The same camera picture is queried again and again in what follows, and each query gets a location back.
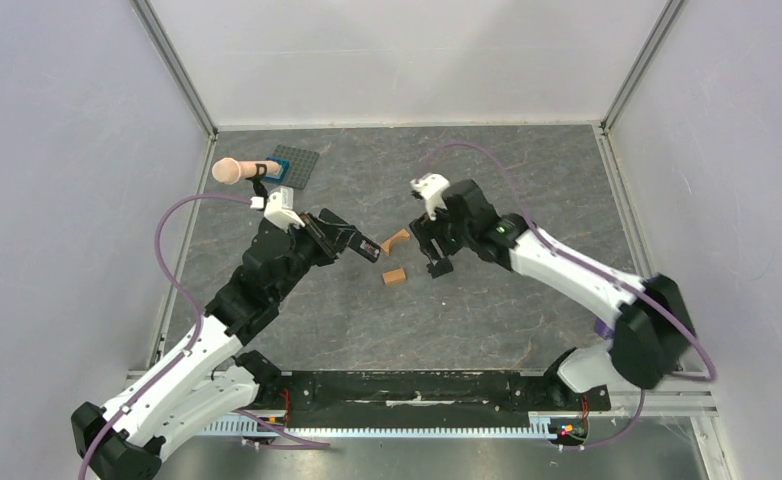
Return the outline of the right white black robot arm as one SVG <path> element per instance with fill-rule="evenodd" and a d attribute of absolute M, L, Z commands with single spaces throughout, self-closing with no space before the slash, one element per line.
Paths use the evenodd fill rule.
<path fill-rule="evenodd" d="M 652 390 L 673 374 L 696 338 L 677 283 L 609 267 L 560 243 L 521 215 L 499 215 L 473 180 L 428 174 L 410 183 L 425 212 L 410 229 L 434 278 L 452 272 L 462 249 L 540 281 L 589 310 L 601 343 L 556 360 L 544 382 L 547 400 L 569 408 L 592 388 L 622 379 Z"/>

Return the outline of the black remote control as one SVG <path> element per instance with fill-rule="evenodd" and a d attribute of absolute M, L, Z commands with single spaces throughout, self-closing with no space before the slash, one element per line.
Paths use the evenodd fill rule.
<path fill-rule="evenodd" d="M 362 233 L 353 233 L 348 247 L 371 263 L 376 263 L 382 254 L 381 246 Z"/>

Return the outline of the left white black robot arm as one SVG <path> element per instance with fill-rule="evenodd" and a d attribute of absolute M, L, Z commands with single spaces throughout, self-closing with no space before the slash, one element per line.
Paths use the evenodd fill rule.
<path fill-rule="evenodd" d="M 221 417 L 280 398 L 279 379 L 250 352 L 222 377 L 207 379 L 279 314 L 280 305 L 314 267 L 351 249 L 376 262 L 382 249 L 328 209 L 266 216 L 242 263 L 206 305 L 181 343 L 122 393 L 98 406 L 83 403 L 71 423 L 82 476 L 151 479 L 188 439 Z"/>

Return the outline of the black battery cover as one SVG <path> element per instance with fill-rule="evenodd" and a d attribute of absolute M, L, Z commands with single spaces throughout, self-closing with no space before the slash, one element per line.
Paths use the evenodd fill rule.
<path fill-rule="evenodd" d="M 427 271 L 432 279 L 437 279 L 454 271 L 454 267 L 449 258 L 443 258 L 427 265 Z"/>

